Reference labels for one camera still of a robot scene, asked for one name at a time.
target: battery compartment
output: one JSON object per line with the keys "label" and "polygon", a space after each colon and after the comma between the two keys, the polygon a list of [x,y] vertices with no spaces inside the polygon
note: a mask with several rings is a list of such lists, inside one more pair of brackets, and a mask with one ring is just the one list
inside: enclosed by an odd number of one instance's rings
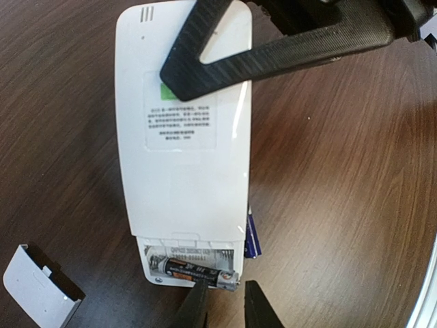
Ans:
{"label": "battery compartment", "polygon": [[233,271],[234,251],[232,249],[198,249],[190,247],[148,246],[144,249],[150,268],[150,274],[163,276],[152,264],[152,258],[177,258],[185,262],[201,265],[211,269]]}

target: wooden table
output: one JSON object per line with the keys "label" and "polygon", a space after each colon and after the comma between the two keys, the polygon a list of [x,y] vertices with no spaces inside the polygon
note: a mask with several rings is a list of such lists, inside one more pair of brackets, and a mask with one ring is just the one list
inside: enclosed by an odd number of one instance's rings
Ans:
{"label": "wooden table", "polygon": [[[115,22],[139,3],[0,3],[0,273],[18,244],[39,245],[87,295],[69,327],[165,327],[187,293],[146,281],[124,206]],[[273,35],[255,24],[256,42]],[[255,83],[264,254],[244,279],[285,326],[406,324],[437,230],[436,112],[424,43]],[[211,327],[243,327],[243,303],[242,288],[212,291]],[[3,286],[0,326],[35,327]]]}

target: green square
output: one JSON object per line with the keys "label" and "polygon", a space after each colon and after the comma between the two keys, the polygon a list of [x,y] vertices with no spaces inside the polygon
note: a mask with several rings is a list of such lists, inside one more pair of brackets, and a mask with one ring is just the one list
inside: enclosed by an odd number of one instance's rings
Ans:
{"label": "green square", "polygon": [[164,83],[161,83],[161,100],[177,100],[178,98]]}

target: aa battery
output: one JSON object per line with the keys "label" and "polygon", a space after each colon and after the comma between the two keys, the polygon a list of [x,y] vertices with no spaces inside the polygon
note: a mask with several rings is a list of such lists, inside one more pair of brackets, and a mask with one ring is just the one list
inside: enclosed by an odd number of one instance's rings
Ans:
{"label": "aa battery", "polygon": [[198,282],[205,280],[209,286],[235,291],[238,287],[238,273],[216,270],[205,266],[188,263],[176,258],[157,258],[152,256],[151,262],[156,263],[155,269],[174,278]]}

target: printed label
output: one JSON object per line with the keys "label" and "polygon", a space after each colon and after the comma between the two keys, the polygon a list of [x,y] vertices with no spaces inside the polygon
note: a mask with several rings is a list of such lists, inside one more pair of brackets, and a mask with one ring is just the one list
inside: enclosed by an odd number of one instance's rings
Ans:
{"label": "printed label", "polygon": [[216,147],[216,94],[179,101],[160,80],[144,74],[145,144],[150,150],[208,150]]}

